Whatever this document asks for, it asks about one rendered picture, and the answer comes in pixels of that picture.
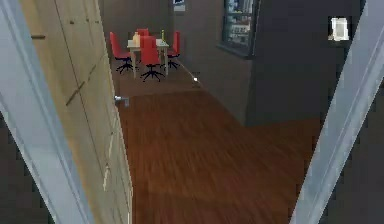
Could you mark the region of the pale wooden dining table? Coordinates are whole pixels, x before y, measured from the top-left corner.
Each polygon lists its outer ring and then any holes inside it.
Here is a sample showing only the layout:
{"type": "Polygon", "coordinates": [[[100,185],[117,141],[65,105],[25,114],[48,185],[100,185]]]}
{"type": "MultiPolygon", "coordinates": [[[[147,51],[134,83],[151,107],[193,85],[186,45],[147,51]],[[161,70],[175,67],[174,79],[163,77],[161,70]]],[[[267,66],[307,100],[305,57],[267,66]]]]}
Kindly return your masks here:
{"type": "MultiPolygon", "coordinates": [[[[161,65],[165,66],[165,73],[162,73],[161,76],[166,77],[169,73],[169,69],[168,69],[168,65],[167,65],[167,63],[168,63],[167,52],[168,52],[169,45],[165,41],[162,41],[162,39],[157,39],[157,38],[156,38],[156,45],[157,45],[157,50],[158,50],[158,56],[160,59],[160,65],[159,66],[161,66],[161,65]]],[[[141,49],[140,49],[140,47],[134,46],[134,43],[132,40],[128,41],[127,49],[129,50],[129,52],[131,54],[132,65],[135,67],[135,69],[133,70],[134,77],[137,77],[136,67],[138,65],[138,59],[136,58],[136,53],[137,52],[141,53],[141,49]]]]}

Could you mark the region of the light wooden room door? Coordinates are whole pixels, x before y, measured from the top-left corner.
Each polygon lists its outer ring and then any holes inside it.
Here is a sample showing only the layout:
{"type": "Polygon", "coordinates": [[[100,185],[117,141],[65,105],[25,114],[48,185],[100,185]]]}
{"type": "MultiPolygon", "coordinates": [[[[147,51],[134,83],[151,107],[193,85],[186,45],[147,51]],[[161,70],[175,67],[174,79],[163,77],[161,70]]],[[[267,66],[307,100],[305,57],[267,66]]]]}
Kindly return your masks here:
{"type": "Polygon", "coordinates": [[[132,186],[98,0],[18,0],[94,224],[132,224],[132,186]]]}

